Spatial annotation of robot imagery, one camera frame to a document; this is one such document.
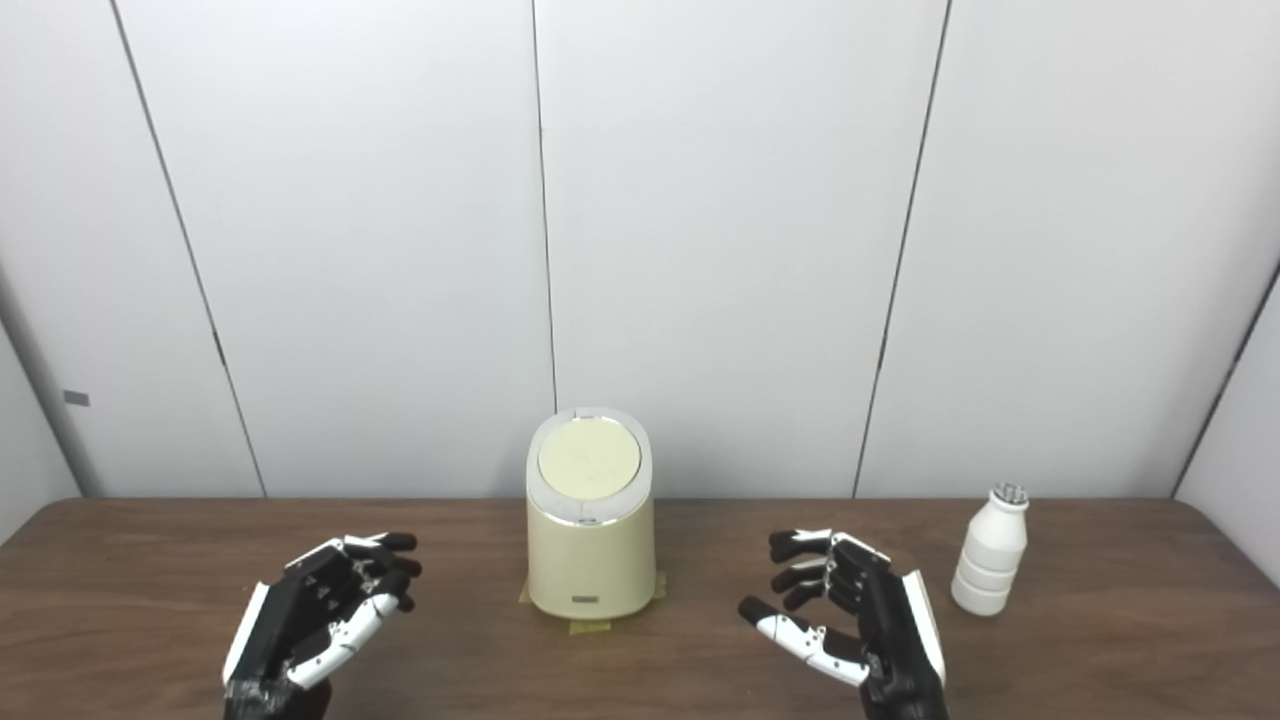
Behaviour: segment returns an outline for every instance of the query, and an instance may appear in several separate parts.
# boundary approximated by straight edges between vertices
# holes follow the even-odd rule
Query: yellow lid
[[[538,451],[538,470],[556,492],[573,500],[600,500],[627,487],[640,470],[640,443],[605,418],[575,418],[548,436]]]

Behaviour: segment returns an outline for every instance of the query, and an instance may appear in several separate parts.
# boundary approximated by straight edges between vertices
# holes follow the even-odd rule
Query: white bottle
[[[1018,562],[1027,550],[1027,506],[1021,486],[1001,483],[969,520],[960,564],[951,580],[951,597],[960,607],[984,616],[1005,609]]]

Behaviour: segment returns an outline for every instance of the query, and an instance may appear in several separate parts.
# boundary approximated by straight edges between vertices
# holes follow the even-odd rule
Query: robot finger
[[[769,559],[786,562],[805,552],[827,555],[831,550],[831,530],[782,530],[769,536]]]
[[[387,573],[383,579],[378,580],[374,589],[370,591],[370,597],[390,596],[394,598],[396,605],[390,609],[394,610],[399,607],[403,612],[411,612],[415,607],[415,602],[408,597],[410,577],[403,570],[393,569]]]
[[[827,600],[850,615],[858,616],[863,612],[861,585],[835,573],[827,578]]]
[[[370,536],[367,539],[374,541],[394,552],[410,552],[417,550],[417,537],[411,533],[380,533]]]
[[[826,574],[827,559],[815,557],[804,562],[796,562],[795,565],[778,573],[773,580],[769,582],[769,587],[773,588],[773,592],[787,592],[803,582],[820,580],[826,577]]]
[[[870,674],[870,667],[858,652],[856,638],[828,630],[824,626],[813,626],[804,618],[780,612],[756,597],[744,598],[737,606],[737,611],[764,637],[804,660],[806,665],[842,683],[858,687]],[[833,648],[845,656],[832,655],[827,651],[826,638],[829,634],[841,635],[841,639],[833,643]]]
[[[305,585],[337,587],[351,577],[353,565],[342,552],[342,541],[329,541],[284,566],[284,575]]]
[[[301,659],[285,670],[285,678],[302,689],[314,688],[360,652],[398,603],[398,598],[389,593],[366,598],[349,618],[329,626],[329,644],[323,651]]]
[[[827,594],[827,584],[823,580],[805,580],[782,598],[782,607],[787,611],[800,610],[810,600],[818,600]]]
[[[849,571],[883,573],[891,565],[887,555],[845,533],[837,533],[836,542],[831,547],[831,557],[837,568]]]

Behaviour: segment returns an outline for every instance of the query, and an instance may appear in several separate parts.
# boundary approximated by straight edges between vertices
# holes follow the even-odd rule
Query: brown tabletop
[[[416,533],[419,609],[334,675],[329,719],[861,717],[736,614],[765,536],[835,527],[922,568],[955,720],[1280,717],[1280,591],[1171,501],[1037,501],[1005,612],[947,583],[973,501],[658,503],[668,593],[604,633],[517,603],[520,501],[69,501],[0,547],[0,717],[220,717],[259,579],[335,534]],[[831,607],[812,620],[850,626]]]

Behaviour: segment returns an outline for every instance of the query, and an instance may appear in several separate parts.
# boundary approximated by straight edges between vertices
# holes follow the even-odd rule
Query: robotic hand
[[[773,578],[788,611],[826,597],[858,618],[860,638],[813,626],[756,597],[739,614],[805,664],[859,688],[870,720],[948,720],[942,684],[942,644],[920,571],[890,571],[882,552],[845,533],[786,530],[769,536],[774,562],[805,552],[823,555],[791,565]]]
[[[392,612],[413,609],[406,592],[422,566],[396,552],[415,547],[407,533],[334,538],[259,583],[223,666],[224,720],[324,717],[326,678]]]

